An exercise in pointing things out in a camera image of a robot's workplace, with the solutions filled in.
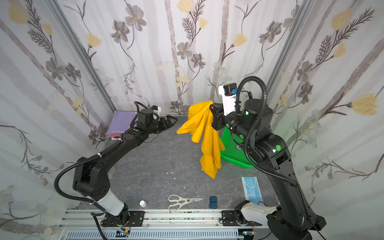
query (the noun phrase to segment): wall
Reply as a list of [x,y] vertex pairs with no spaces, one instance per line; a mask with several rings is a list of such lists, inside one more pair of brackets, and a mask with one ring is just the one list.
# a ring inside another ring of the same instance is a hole
[[268,100],[327,239],[384,235],[383,12],[383,1],[315,1]]
[[[44,1],[0,13],[0,238],[50,239],[76,205],[54,179],[103,147],[112,115]],[[72,179],[60,186],[74,194]]]
[[302,1],[58,2],[118,110],[140,101],[188,114],[220,101],[219,85],[267,82]]

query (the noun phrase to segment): metal corner post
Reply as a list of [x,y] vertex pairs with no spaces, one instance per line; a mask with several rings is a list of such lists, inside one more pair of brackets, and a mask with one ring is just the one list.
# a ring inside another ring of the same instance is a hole
[[272,71],[272,74],[268,80],[267,83],[267,91],[268,95],[271,93],[272,87],[276,82],[276,79],[279,75],[279,72],[281,68],[283,67],[283,64],[288,57],[288,54],[290,50],[292,49],[292,46],[295,43],[295,40],[301,30],[301,28],[304,25],[305,20],[307,19],[307,16],[313,6],[313,3],[315,0],[304,0],[303,4],[301,5],[301,8],[299,9],[299,12],[297,13],[296,19],[292,25],[292,29],[289,32],[289,35],[287,37],[287,40],[285,41],[284,47],[281,50],[280,56],[278,57],[278,60],[276,62],[276,65]]
[[112,103],[106,89],[103,86],[101,79],[96,74],[96,71],[94,70],[91,61],[89,60],[87,54],[84,51],[84,48],[82,47],[76,34],[74,33],[73,29],[71,28],[71,25],[69,24],[63,11],[61,10],[59,3],[57,2],[57,0],[45,0],[45,2],[47,3],[53,16],[55,17],[55,19],[59,23],[60,27],[64,31],[64,34],[67,36],[67,38],[70,41],[71,45],[73,46],[74,50],[77,52],[77,55],[79,56],[81,62],[83,63],[86,71],[93,78],[97,89],[99,90],[100,94],[103,96],[108,107],[111,109],[112,112],[116,111],[115,105]]

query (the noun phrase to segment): purple book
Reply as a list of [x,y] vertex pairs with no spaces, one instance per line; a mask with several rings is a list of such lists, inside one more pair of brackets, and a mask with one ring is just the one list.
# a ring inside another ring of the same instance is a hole
[[136,112],[132,111],[114,111],[106,135],[122,134],[127,131],[135,114]]

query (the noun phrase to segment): black mounting plate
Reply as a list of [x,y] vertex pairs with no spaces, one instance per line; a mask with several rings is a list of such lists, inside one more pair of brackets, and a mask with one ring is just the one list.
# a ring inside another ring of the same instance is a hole
[[236,227],[236,226],[250,226],[253,227],[253,223],[250,221],[246,221],[244,224],[240,224],[237,222],[235,218],[235,211],[221,211],[221,217],[223,221],[223,226],[225,227]]
[[[144,219],[144,211],[129,211],[132,219],[129,222],[129,224],[126,227],[141,227],[143,224]],[[113,222],[113,219],[110,217],[110,215],[106,215],[103,221],[101,221],[101,225],[103,227],[121,227],[118,226],[116,223]]]

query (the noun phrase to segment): scissors blade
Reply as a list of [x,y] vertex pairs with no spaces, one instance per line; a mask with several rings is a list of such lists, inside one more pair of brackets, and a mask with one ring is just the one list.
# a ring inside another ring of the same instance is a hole
[[191,198],[190,200],[191,200],[191,202],[198,202],[198,201],[203,200],[203,198]]

